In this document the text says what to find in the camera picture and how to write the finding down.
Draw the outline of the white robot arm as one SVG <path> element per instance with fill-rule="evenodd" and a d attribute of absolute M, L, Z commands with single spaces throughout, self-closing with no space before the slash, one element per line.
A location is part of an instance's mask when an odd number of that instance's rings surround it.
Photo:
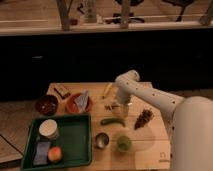
<path fill-rule="evenodd" d="M 136 70 L 115 79 L 116 98 L 129 103 L 134 95 L 172 118 L 170 171 L 213 171 L 213 100 L 184 98 L 143 86 Z"/>

